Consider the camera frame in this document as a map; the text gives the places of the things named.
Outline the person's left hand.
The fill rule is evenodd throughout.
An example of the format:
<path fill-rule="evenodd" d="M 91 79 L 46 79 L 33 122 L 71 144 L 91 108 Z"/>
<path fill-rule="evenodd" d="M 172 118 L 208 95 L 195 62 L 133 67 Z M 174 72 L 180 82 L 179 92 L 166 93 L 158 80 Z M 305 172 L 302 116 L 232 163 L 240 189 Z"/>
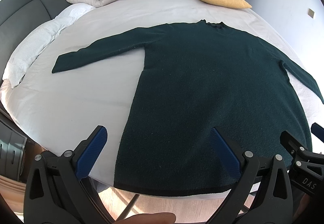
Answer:
<path fill-rule="evenodd" d="M 170 212 L 155 214 L 137 214 L 124 220 L 116 221 L 118 224 L 173 224 L 176 222 L 176 215 Z"/>

